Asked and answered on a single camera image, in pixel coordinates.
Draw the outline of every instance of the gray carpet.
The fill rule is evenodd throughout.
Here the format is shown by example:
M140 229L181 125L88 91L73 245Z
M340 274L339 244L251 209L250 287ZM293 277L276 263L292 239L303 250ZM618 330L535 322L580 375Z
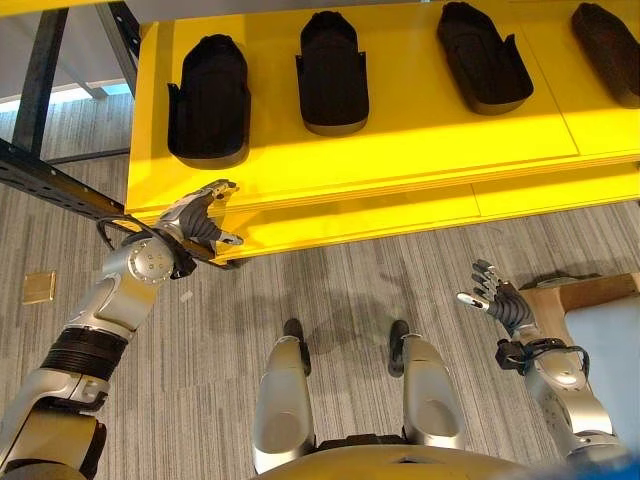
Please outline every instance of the gray carpet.
M102 118L129 118L111 115ZM77 116L66 118L50 125L45 156L121 147L128 135L126 121L111 123L111 133L96 139L104 125L86 133ZM0 118L3 137L9 123ZM126 158L64 170L123 199ZM91 222L5 186L0 211L2 410L42 361L107 252ZM522 379L493 360L504 332L454 303L454 293L471 286L477 257L497 262L517 284L556 270L638 270L639 239L640 207L628 202L264 256L237 271L202 266L161 291L112 378L99 413L109 437L98 478L251 477L258 382L292 316L309 337L319 441L400 432L402 381L386 373L383 342L389 323L405 318L450 367L469 450L528 465L558 461ZM44 270L57 271L55 300L22 306L23 275ZM193 296L181 301L187 292Z

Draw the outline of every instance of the robot finger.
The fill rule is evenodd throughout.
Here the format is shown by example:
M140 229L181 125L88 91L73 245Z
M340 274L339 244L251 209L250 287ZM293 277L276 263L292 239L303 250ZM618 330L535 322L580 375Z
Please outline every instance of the robot finger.
M484 275L472 273L471 279L477 282L489 295L495 295L497 293L496 286Z
M464 305L468 305L473 308L477 308L479 310L482 310L483 312L486 312L487 310L489 310L489 307L491 306L491 302L488 302L486 299L482 297L478 297L476 295L472 295L467 292L458 293L456 295L456 298L460 303L463 303Z

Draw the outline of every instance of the black cable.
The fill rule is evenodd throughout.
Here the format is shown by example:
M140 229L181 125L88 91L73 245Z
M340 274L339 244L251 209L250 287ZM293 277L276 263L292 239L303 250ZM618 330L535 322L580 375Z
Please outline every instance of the black cable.
M193 255L191 252L187 251L183 245L181 245L176 239L174 239L169 233L161 234L157 230L147 226L142 223L135 217L131 215L114 215L109 217L102 217L96 221L96 228L98 229L98 234L104 243L107 244L110 250L115 250L113 243L111 243L111 239L107 236L107 232L105 230L105 225L107 223L113 224L115 220L124 220L127 222L131 222L140 229L149 234L151 237L160 240L173 254L173 272L171 273L172 279L183 278L191 275L191 273L196 268L196 263L193 261ZM132 238L133 235L139 234L141 232L132 232L129 238Z
M169 249L171 249L171 245L168 244L168 242L162 237L162 235L160 235L158 232L156 232L154 229L152 229L148 225L142 223L137 218L131 215L113 215L110 217L102 217L96 220L96 228L98 229L98 234L100 235L100 238L102 239L102 241L107 245L107 247L109 247L109 250L115 250L115 247L113 246L113 243L111 243L111 239L107 236L105 225L107 223L113 224L113 222L116 220L124 220L126 222L131 222L135 224L136 226L140 227L141 230L147 232L152 237L157 238L162 243L164 243L167 247L169 247Z
M578 345L572 345L570 347L560 346L560 345L548 345L546 347L542 347L538 352L531 355L529 360L533 361L536 358L540 357L541 355L544 355L545 353L548 353L554 350L559 350L563 352L582 353L582 373L584 373L586 380L589 379L589 369L591 367L591 360L589 359L589 354L587 353L587 351Z

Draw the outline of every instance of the metal bracket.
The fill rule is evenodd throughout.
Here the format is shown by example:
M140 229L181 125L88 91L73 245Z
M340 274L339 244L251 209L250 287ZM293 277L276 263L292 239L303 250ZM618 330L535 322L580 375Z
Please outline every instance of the metal bracket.
M0 182L92 220L124 213L121 203L2 139Z

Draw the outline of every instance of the robotic hand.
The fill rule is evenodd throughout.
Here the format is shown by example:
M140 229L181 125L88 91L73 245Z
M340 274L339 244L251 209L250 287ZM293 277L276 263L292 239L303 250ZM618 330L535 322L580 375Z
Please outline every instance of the robotic hand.
M87 412L104 404L109 378L160 285L189 275L193 258L213 258L216 242L242 244L207 217L214 199L235 190L227 180L206 185L169 207L153 228L133 219L142 231L118 249L110 245L114 251L102 278L5 411L0 424L3 480L93 478L106 428ZM99 231L110 244L103 225Z
M511 340L498 342L496 360L502 369L525 377L560 452L570 461L624 461L628 450L589 387L587 352L558 338L545 338L527 301L493 264L477 260L473 270L471 278L479 286L473 294L458 293L457 299L504 326Z

